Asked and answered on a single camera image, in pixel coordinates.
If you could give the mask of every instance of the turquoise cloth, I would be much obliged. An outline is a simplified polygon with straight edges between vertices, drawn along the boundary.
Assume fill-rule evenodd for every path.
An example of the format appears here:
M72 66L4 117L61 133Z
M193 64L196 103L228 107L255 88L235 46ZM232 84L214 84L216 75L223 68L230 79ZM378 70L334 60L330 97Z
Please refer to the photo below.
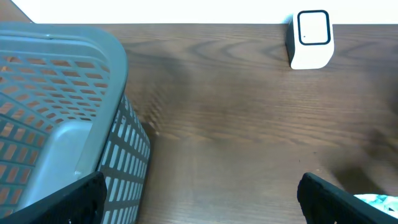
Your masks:
M354 195L362 201L372 205L378 210L398 218L398 197L388 195L363 194Z

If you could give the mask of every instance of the white background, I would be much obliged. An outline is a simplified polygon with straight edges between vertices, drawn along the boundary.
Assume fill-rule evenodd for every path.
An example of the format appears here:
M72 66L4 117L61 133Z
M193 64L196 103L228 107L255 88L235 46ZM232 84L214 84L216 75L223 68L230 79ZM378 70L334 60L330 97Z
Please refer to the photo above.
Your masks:
M325 9L334 24L398 24L393 1L12 0L36 23L286 23L294 11Z

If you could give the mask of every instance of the wood grain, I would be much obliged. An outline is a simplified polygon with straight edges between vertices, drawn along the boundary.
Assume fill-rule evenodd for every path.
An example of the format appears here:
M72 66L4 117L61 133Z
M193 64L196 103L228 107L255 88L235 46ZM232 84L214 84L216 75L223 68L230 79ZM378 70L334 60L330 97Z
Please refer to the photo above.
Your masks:
M140 223L304 223L313 172L398 194L398 26L334 26L320 70L291 70L285 25L100 25L126 94L160 133Z

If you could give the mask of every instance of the white device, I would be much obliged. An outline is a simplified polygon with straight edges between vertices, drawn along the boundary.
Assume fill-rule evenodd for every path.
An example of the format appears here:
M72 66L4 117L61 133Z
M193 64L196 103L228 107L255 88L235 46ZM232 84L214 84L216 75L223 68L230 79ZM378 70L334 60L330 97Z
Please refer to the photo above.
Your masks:
M325 10L293 13L286 33L286 48L293 69L324 67L335 50L329 13Z

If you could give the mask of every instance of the laundry basket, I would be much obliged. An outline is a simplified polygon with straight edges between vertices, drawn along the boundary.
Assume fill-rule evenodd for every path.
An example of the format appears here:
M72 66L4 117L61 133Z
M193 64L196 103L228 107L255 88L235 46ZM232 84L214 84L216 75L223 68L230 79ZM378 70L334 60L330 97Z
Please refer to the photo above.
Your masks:
M135 222L150 145L126 79L102 30L0 23L0 218L99 170L103 223Z

